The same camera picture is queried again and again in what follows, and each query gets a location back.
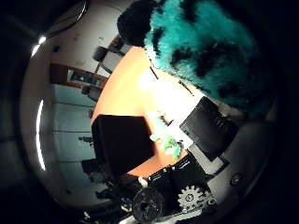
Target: office chair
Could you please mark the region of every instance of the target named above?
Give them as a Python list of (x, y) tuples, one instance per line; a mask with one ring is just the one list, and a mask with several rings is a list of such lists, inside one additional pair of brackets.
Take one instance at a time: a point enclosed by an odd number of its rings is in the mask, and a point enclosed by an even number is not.
[(91, 100), (97, 102), (100, 95), (101, 95), (102, 90), (95, 87), (95, 86), (82, 86), (81, 87), (81, 93), (83, 95), (87, 95), (88, 98)]
[(108, 53), (108, 49), (106, 49), (104, 47), (99, 46), (95, 49), (94, 54), (93, 54), (93, 59), (98, 62), (98, 65), (96, 66), (95, 71), (94, 71), (95, 74), (97, 74), (100, 67), (102, 67), (109, 74), (112, 74), (112, 71), (103, 64), (103, 61), (104, 61), (107, 53)]
[(110, 45), (108, 46), (108, 51), (112, 52), (112, 53), (116, 53), (118, 55), (120, 55), (121, 57), (123, 57), (125, 55), (125, 53), (123, 53), (121, 51), (121, 48), (124, 46), (123, 41), (121, 40), (120, 35), (117, 35), (112, 42), (110, 43)]

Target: teal furry costume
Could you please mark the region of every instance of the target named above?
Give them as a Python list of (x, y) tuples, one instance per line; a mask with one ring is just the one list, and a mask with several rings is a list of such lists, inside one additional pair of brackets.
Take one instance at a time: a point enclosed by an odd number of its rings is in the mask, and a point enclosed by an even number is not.
[(144, 47), (154, 67), (189, 81), (251, 119), (269, 110), (267, 62), (250, 32), (211, 0), (141, 0), (118, 19), (125, 43)]

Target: fluorescent light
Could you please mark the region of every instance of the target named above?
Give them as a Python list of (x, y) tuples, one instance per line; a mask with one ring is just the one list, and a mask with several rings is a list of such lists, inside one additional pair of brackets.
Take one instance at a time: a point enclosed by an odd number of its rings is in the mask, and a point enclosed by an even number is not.
[(32, 53), (31, 53), (31, 57), (35, 56), (35, 54), (37, 53), (38, 49), (39, 49), (40, 45), (35, 45), (32, 49)]
[(39, 37), (38, 44), (41, 45), (41, 44), (43, 44), (46, 40), (47, 40), (47, 38), (46, 38), (44, 35), (42, 35), (41, 37)]
[(39, 164), (41, 168), (45, 171), (46, 166), (45, 166), (43, 155), (41, 154), (40, 136), (39, 136), (40, 117), (41, 117), (41, 111), (43, 109), (43, 105), (44, 105), (44, 101), (41, 100), (39, 103), (37, 117), (36, 117), (36, 150), (37, 150), (37, 157), (38, 157)]

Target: orange table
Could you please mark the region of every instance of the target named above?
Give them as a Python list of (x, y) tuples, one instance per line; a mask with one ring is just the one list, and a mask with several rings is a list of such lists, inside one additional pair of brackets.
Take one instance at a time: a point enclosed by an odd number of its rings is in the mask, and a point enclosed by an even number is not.
[[(131, 48), (121, 59), (110, 76), (93, 112), (92, 123), (99, 114), (119, 116), (143, 116), (149, 128), (153, 131), (147, 113), (161, 111), (165, 118), (182, 118), (189, 105), (194, 103), (194, 97), (181, 85), (178, 79), (166, 73), (157, 71), (159, 79), (150, 73), (150, 61), (142, 48)], [(129, 174), (149, 176), (175, 163), (172, 156), (165, 155), (155, 144), (154, 156), (137, 166)], [(180, 159), (186, 155), (183, 150)]]

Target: white gear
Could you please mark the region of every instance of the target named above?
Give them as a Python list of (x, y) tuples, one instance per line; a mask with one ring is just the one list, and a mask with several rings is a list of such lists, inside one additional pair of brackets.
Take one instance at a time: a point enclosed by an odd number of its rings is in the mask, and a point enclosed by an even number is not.
[(187, 186), (181, 192), (178, 195), (179, 206), (186, 210), (197, 207), (205, 198), (204, 193), (195, 186)]

